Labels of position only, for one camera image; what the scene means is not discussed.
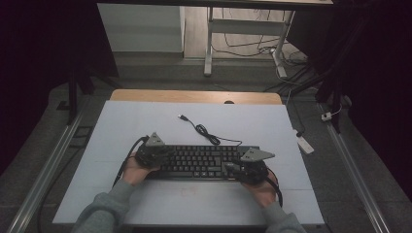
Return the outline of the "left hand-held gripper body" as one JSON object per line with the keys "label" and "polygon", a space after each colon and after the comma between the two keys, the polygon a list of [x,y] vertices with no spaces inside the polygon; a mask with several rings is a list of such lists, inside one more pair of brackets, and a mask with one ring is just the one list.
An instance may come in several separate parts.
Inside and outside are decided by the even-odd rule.
{"label": "left hand-held gripper body", "polygon": [[147,169],[159,167],[169,154],[169,148],[154,132],[143,138],[142,145],[135,153],[136,162]]}

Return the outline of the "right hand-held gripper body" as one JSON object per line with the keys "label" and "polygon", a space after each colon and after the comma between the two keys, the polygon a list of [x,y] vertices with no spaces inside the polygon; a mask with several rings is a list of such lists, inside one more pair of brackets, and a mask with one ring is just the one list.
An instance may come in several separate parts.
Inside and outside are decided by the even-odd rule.
{"label": "right hand-held gripper body", "polygon": [[274,156],[274,153],[268,151],[249,148],[239,159],[233,161],[241,167],[240,170],[233,170],[240,172],[238,181],[247,184],[262,183],[268,176],[264,160]]}

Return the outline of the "wooden table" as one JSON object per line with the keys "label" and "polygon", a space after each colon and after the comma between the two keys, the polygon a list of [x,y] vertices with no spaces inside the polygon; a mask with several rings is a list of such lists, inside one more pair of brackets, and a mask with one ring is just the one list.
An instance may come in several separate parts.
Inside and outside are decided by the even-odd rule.
{"label": "wooden table", "polygon": [[192,91],[117,89],[111,101],[169,102],[169,103],[219,103],[281,105],[277,93],[233,92],[233,91]]}

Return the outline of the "black computer keyboard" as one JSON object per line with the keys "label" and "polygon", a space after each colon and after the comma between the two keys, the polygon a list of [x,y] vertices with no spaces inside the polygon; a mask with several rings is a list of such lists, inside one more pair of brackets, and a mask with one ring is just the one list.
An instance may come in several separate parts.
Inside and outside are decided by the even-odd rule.
{"label": "black computer keyboard", "polygon": [[249,149],[256,146],[173,146],[172,155],[160,169],[148,175],[149,180],[230,181],[234,177],[226,165],[242,171],[243,165],[234,164]]}

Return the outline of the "person's right hand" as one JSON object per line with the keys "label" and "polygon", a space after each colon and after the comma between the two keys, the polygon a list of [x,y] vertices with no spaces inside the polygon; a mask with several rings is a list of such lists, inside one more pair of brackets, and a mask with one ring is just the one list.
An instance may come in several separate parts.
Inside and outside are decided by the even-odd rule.
{"label": "person's right hand", "polygon": [[242,183],[242,185],[250,191],[261,208],[266,208],[276,202],[276,190],[268,181],[259,184]]}

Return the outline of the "black metal stand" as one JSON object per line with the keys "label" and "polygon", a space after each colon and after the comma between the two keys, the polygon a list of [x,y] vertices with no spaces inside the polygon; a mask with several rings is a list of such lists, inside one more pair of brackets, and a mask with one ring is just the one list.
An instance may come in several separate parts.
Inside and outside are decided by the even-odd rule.
{"label": "black metal stand", "polygon": [[57,107],[59,110],[68,111],[68,125],[71,125],[74,122],[75,117],[78,115],[77,90],[80,89],[81,92],[86,95],[91,95],[94,92],[95,86],[91,80],[92,77],[97,78],[114,89],[121,88],[119,83],[96,70],[74,69],[68,79],[68,102],[62,101]]}
{"label": "black metal stand", "polygon": [[294,87],[291,91],[291,96],[295,96],[295,94],[320,83],[321,86],[315,94],[315,99],[318,103],[325,103],[329,97],[332,97],[331,124],[335,132],[340,134],[339,113],[341,111],[342,78],[338,74],[338,71],[339,67],[337,65],[332,65],[317,78],[311,79],[299,87]]}

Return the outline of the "white-legged desk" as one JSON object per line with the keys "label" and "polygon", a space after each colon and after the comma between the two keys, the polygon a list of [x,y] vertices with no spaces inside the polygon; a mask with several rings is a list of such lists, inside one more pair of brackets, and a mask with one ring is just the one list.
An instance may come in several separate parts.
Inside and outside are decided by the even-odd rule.
{"label": "white-legged desk", "polygon": [[[292,24],[296,11],[315,11],[333,7],[332,0],[94,0],[97,3],[207,7],[207,46],[204,62],[204,76],[212,74],[212,39],[214,33],[270,35],[278,36],[279,42],[271,51],[278,74],[285,78],[286,72],[281,64],[280,53]],[[255,21],[245,19],[219,19],[213,17],[215,8],[282,10],[288,14],[283,22]]]}

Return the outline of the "white cabinet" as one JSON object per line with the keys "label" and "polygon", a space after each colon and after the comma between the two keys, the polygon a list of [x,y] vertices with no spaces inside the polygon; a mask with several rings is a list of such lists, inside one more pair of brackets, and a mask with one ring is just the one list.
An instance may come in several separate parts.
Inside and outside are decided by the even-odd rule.
{"label": "white cabinet", "polygon": [[112,51],[184,51],[184,7],[99,3],[98,10]]}

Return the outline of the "white power strip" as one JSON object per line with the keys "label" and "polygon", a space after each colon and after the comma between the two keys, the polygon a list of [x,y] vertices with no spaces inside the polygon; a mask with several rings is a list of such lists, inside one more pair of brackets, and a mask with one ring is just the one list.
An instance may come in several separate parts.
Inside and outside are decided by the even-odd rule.
{"label": "white power strip", "polygon": [[304,139],[301,132],[298,132],[297,130],[294,130],[294,134],[295,134],[296,142],[297,142],[299,148],[305,154],[310,154],[310,153],[314,152],[313,147]]}

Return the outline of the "person's left hand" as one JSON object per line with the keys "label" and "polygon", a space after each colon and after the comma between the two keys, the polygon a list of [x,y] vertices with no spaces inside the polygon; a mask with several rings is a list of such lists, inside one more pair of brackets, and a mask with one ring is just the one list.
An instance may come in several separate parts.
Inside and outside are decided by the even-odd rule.
{"label": "person's left hand", "polygon": [[123,175],[121,179],[126,183],[136,186],[141,183],[151,172],[157,171],[158,167],[148,169],[141,167],[135,158],[129,158],[123,169]]}

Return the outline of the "aluminium rail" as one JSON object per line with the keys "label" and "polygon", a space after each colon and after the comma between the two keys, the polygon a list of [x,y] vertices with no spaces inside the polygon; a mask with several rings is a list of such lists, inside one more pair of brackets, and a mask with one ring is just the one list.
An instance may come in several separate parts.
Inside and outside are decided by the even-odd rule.
{"label": "aluminium rail", "polygon": [[325,125],[375,232],[391,233],[390,227],[385,220],[374,196],[364,181],[361,171],[358,168],[357,163],[354,160],[344,138],[342,137],[342,134],[335,130],[330,119],[325,121]]}
{"label": "aluminium rail", "polygon": [[79,123],[84,116],[84,107],[80,107],[78,112],[65,124],[61,133],[56,137],[51,152],[44,162],[42,169],[38,173],[35,181],[30,186],[24,200],[19,206],[6,233],[24,233],[30,220],[38,210],[46,192],[51,185],[52,177],[69,147],[70,141],[77,130]]}

